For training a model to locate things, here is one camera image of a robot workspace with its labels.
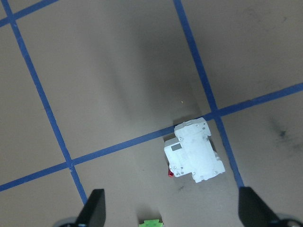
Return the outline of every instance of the beige floor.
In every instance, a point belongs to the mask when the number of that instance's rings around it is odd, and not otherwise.
[[[36,0],[9,0],[18,12]],[[303,4],[183,1],[218,107],[302,83]],[[5,18],[0,5],[0,19]],[[73,159],[210,112],[173,1],[60,0],[17,20]],[[64,162],[10,25],[0,27],[1,185]],[[246,185],[303,219],[302,93],[223,117]],[[159,137],[76,165],[87,195],[104,188],[106,227],[241,227],[226,173],[167,177]],[[0,192],[1,226],[54,226],[83,204],[67,169]]]

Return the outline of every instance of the green object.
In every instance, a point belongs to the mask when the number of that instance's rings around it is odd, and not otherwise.
[[[140,224],[139,227],[163,227],[163,223],[159,220],[147,220],[144,221],[144,224]]]

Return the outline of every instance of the blue tape line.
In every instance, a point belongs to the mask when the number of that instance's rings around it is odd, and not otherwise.
[[[18,20],[21,17],[24,17],[28,14],[31,14],[39,9],[44,8],[45,6],[48,6],[54,2],[57,2],[58,0],[44,0],[44,1],[40,1],[32,6],[29,6],[17,13],[14,14],[15,20]]]
[[[214,112],[217,110],[216,101],[214,99],[213,91],[210,87],[210,84],[209,84],[209,81],[208,81],[198,48],[197,48],[193,33],[190,29],[182,2],[181,2],[181,0],[174,0],[174,4],[175,4],[175,8],[178,13],[179,20],[181,22],[181,25],[182,25],[182,28],[183,28],[183,31],[184,31],[184,34],[185,34],[185,37],[187,40],[188,46],[189,46],[191,54],[193,56],[193,59],[194,59],[195,65],[196,65],[196,69],[198,71],[198,75],[202,82],[202,86],[204,88],[209,106],[210,106],[212,112]]]
[[[194,59],[201,83],[203,85],[203,88],[204,88],[204,91],[205,91],[205,94],[207,97],[207,101],[208,101],[211,111],[214,115],[214,120],[216,122],[217,128],[221,135],[221,139],[222,139],[223,145],[225,147],[225,150],[226,150],[226,153],[227,153],[227,156],[228,156],[228,159],[229,159],[229,162],[230,162],[233,174],[234,174],[235,181],[236,181],[238,187],[241,187],[244,185],[243,180],[239,173],[238,166],[237,166],[236,160],[234,158],[232,148],[228,141],[228,137],[227,137],[223,122],[222,122],[220,116],[218,115],[218,107],[217,107],[217,104],[216,104],[216,101],[214,98],[214,94],[210,87],[210,83],[208,81],[208,78],[207,78],[196,42],[195,42],[195,39],[193,36],[193,33],[190,29],[189,22],[187,20],[182,2],[181,2],[181,0],[174,0],[174,4],[175,4],[175,8],[178,13],[178,17],[181,22],[181,25],[182,25],[182,28],[183,28],[183,31],[184,31],[184,34],[185,34],[185,37],[187,40],[188,46],[190,48],[192,57]]]
[[[76,184],[76,187],[78,189],[80,197],[81,197],[83,203],[86,203],[87,196],[86,196],[86,194],[84,192],[84,189],[83,189],[83,186],[82,186],[82,184],[81,184],[81,182],[79,180],[79,177],[78,177],[78,174],[76,172],[76,169],[73,166],[73,163],[72,163],[72,160],[71,160],[71,156],[70,156],[70,154],[69,154],[69,152],[68,152],[68,150],[66,148],[66,145],[65,145],[65,142],[63,140],[62,134],[61,134],[61,132],[59,130],[59,127],[57,125],[55,116],[54,116],[54,114],[52,112],[52,109],[51,109],[49,103],[48,103],[48,100],[47,100],[45,92],[44,92],[44,90],[42,88],[42,85],[41,85],[41,82],[40,82],[39,77],[37,75],[37,72],[36,72],[36,70],[34,68],[32,60],[31,60],[31,58],[29,56],[29,53],[27,51],[27,48],[25,46],[24,40],[23,40],[23,38],[21,36],[20,30],[19,30],[19,28],[17,26],[17,23],[16,23],[15,19],[14,19],[14,15],[13,15],[11,9],[10,9],[9,3],[8,3],[7,0],[1,0],[1,2],[2,2],[2,5],[3,5],[4,9],[5,9],[5,12],[6,12],[6,14],[7,14],[8,18],[9,18],[9,22],[11,24],[11,28],[13,29],[13,32],[15,34],[15,38],[16,38],[17,43],[19,45],[20,51],[21,51],[22,56],[23,56],[23,58],[24,58],[24,60],[25,60],[25,62],[27,64],[28,70],[29,70],[29,72],[30,72],[30,74],[32,76],[33,82],[34,82],[34,84],[36,86],[36,89],[38,91],[38,94],[40,96],[42,104],[44,106],[44,109],[46,111],[48,120],[49,120],[49,122],[50,122],[50,124],[52,126],[53,132],[54,132],[54,134],[55,134],[55,136],[57,138],[57,141],[58,141],[58,144],[60,146],[60,149],[61,149],[61,151],[63,153],[63,156],[65,158],[65,161],[66,161],[66,163],[67,163],[67,165],[68,165],[68,167],[69,167],[69,169],[71,171],[71,175],[72,175],[73,180],[74,180],[74,182]]]
[[[244,187],[244,183],[243,183],[242,177],[240,175],[236,159],[233,155],[232,147],[229,143],[227,133],[226,133],[224,124],[222,122],[222,119],[221,119],[221,117],[217,116],[217,117],[215,117],[214,120],[216,121],[218,131],[221,135],[222,143],[223,143],[223,146],[225,147],[226,154],[227,154],[227,157],[229,159],[235,181],[237,182],[238,187]]]
[[[301,84],[296,84],[287,88],[284,88],[282,90],[276,91],[276,92],[272,92],[269,93],[267,95],[264,96],[260,96],[239,104],[235,104],[235,105],[231,105],[225,108],[222,108],[219,110],[219,115],[220,116],[225,116],[225,115],[229,115],[238,111],[241,111],[243,109],[255,106],[255,105],[259,105],[259,104],[263,104],[278,98],[282,98],[288,95],[292,95],[295,94],[297,92],[303,91],[303,83]]]
[[[6,17],[6,18],[3,18],[0,20],[0,27],[2,26],[5,26],[9,23],[9,19]]]
[[[213,119],[213,115],[211,113],[208,113],[204,116],[204,119],[206,121],[209,121],[211,119]],[[87,162],[87,161],[90,161],[92,159],[95,159],[95,158],[98,158],[98,157],[101,157],[101,156],[104,156],[104,155],[107,155],[107,154],[110,154],[110,153],[113,153],[115,151],[119,151],[119,150],[122,150],[122,149],[125,149],[125,148],[128,148],[128,147],[131,147],[131,146],[134,146],[134,145],[137,145],[139,143],[143,143],[143,142],[146,142],[146,141],[149,141],[149,140],[152,140],[152,139],[155,139],[155,138],[158,138],[158,137],[161,137],[161,136],[165,136],[165,135],[168,135],[168,134],[171,134],[174,132],[174,126],[171,126],[171,127],[167,127],[165,129],[162,129],[162,130],[158,130],[158,131],[155,131],[155,132],[152,132],[152,133],[149,133],[147,135],[144,135],[144,136],[141,136],[141,137],[138,137],[138,138],[135,138],[133,140],[129,140],[129,141],[126,141],[124,143],[120,143],[120,144],[117,144],[117,145],[114,145],[114,146],[111,146],[109,148],[106,148],[106,149],[102,149],[100,151],[96,151],[94,153],[91,153],[91,154],[88,154],[88,155],[84,155],[84,156],[81,156],[79,158],[76,158],[73,160],[73,164],[74,165],[78,165],[78,164],[81,164],[83,162]],[[31,175],[28,175],[28,176],[25,176],[25,177],[22,177],[22,178],[19,178],[17,180],[14,180],[12,182],[9,182],[9,183],[6,183],[6,184],[3,184],[3,185],[0,185],[0,192],[1,191],[4,191],[6,189],[9,189],[9,188],[12,188],[12,187],[15,187],[15,186],[18,186],[20,184],[23,184],[23,183],[26,183],[26,182],[29,182],[29,181],[32,181],[32,180],[35,180],[39,177],[42,177],[42,176],[45,176],[45,175],[48,175],[48,174],[52,174],[52,173],[55,173],[59,170],[62,170],[62,169],[66,169],[68,168],[67,164],[66,163],[61,163],[59,165],[56,165],[56,166],[53,166],[53,167],[50,167],[50,168],[47,168],[45,170],[41,170],[37,173],[34,173],[34,174],[31,174]]]
[[[208,113],[208,114],[206,114],[202,117],[206,121],[209,121],[213,118],[213,115],[211,113]],[[174,132],[174,126],[170,126],[170,127],[165,128],[165,129],[154,131],[154,132],[151,132],[149,134],[134,138],[132,140],[128,140],[126,142],[122,142],[122,143],[113,145],[111,147],[108,147],[108,148],[105,148],[105,149],[102,149],[102,150],[98,150],[98,151],[95,151],[93,153],[78,157],[78,158],[74,159],[73,162],[74,162],[75,165],[78,165],[78,164],[81,164],[83,162],[87,162],[87,161],[93,160],[95,158],[98,158],[98,157],[101,157],[101,156],[104,156],[104,155],[108,155],[108,154],[111,154],[113,152],[123,150],[125,148],[129,148],[129,147],[132,147],[134,145],[137,145],[137,144],[140,144],[140,143],[143,143],[143,142],[147,142],[149,140],[152,140],[152,139],[155,139],[155,138],[158,138],[158,137],[161,137],[161,136],[171,134],[173,132]]]
[[[55,172],[58,172],[60,170],[66,169],[66,168],[68,168],[68,167],[67,167],[66,163],[64,162],[64,163],[49,167],[47,169],[38,171],[36,173],[21,177],[17,180],[14,180],[14,181],[11,181],[9,183],[5,183],[3,185],[0,185],[0,192],[4,191],[4,190],[7,190],[9,188],[18,186],[20,184],[35,180],[37,178],[40,178],[40,177],[43,177],[43,176],[46,176],[46,175],[49,175],[49,174],[53,174]]]

